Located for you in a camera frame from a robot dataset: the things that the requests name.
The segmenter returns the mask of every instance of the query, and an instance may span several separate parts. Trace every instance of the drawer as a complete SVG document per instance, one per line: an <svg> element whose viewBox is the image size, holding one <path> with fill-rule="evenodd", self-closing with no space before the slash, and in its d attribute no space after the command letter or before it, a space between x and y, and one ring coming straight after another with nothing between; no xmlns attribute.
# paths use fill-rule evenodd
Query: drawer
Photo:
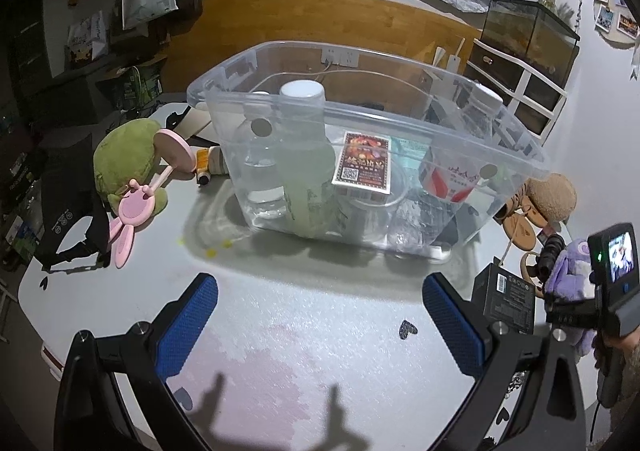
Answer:
<svg viewBox="0 0 640 451"><path fill-rule="evenodd" d="M535 100L541 106L544 106L549 111L554 111L554 108L560 99L560 94L558 92L533 74L529 79L527 88L524 90L524 94Z"/></svg>
<svg viewBox="0 0 640 451"><path fill-rule="evenodd" d="M524 71L524 68L521 66L494 55L476 44L474 44L471 50L469 61L481 70L484 70L512 92L515 91Z"/></svg>
<svg viewBox="0 0 640 451"><path fill-rule="evenodd" d="M516 108L515 116L525 125L525 127L535 134L542 135L546 124L551 120L533 108L529 108L522 102Z"/></svg>

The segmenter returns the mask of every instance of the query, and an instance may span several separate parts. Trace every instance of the black bag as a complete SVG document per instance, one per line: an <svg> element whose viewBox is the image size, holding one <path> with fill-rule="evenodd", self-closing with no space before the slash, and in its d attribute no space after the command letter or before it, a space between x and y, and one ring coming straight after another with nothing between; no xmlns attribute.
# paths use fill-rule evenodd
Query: black bag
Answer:
<svg viewBox="0 0 640 451"><path fill-rule="evenodd" d="M92 216L86 239L58 253L60 243L80 218ZM95 190L94 150L91 135L73 146L51 150L42 174L42 223L44 234L35 253L42 269L99 253L98 262L109 264L109 219Z"/></svg>

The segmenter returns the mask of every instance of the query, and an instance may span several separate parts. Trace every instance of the white table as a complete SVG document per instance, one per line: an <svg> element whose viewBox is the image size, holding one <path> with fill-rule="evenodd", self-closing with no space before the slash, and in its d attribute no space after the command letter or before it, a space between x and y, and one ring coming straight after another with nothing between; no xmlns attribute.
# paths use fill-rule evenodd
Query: white table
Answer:
<svg viewBox="0 0 640 451"><path fill-rule="evenodd" d="M154 118L164 124L169 113L183 109L168 104ZM95 256L60 264L44 291L39 284L45 273L31 261L18 299L61 362L79 330L96 337L124 333L137 321L152 320L198 272L209 272L220 289L218 306L180 375L167 381L172 391L189 392L188 415L203 431L218 440L306 450L323 441L334 415L343 417L337 429L330 425L332 436L356 447L366 442L371 450L424 451L431 444L472 379L458 371L424 309L422 279L441 271L470 297L474 276L508 243L499 225L489 222L478 241L448 263L432 265L252 233L228 179L214 178L199 190L193 179L176 175L166 189L166 209L136 233L124 268L94 269ZM88 218L80 220L61 249L81 240L88 224ZM505 261L516 275L521 254L512 248ZM418 335L401 340L405 319ZM544 322L540 305L536 319ZM219 373L223 391L211 420L212 407L201 401ZM580 377L589 405L593 363L580 367ZM132 421L152 434L126 377L118 383Z"/></svg>

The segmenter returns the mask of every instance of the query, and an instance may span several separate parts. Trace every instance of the qr code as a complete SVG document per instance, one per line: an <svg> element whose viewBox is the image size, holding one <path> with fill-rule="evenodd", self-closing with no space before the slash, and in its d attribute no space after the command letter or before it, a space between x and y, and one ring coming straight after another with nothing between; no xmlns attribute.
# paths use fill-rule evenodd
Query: qr code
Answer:
<svg viewBox="0 0 640 451"><path fill-rule="evenodd" d="M351 167L342 168L342 179L344 180L358 180L358 170Z"/></svg>

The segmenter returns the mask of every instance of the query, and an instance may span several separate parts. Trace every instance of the camera grip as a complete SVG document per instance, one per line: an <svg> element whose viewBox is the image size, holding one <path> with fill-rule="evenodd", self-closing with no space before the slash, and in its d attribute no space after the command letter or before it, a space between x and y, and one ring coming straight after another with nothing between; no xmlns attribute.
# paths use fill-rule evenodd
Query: camera grip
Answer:
<svg viewBox="0 0 640 451"><path fill-rule="evenodd" d="M598 373L598 400L602 407L608 409L618 401L624 368L625 356L622 350L607 347Z"/></svg>

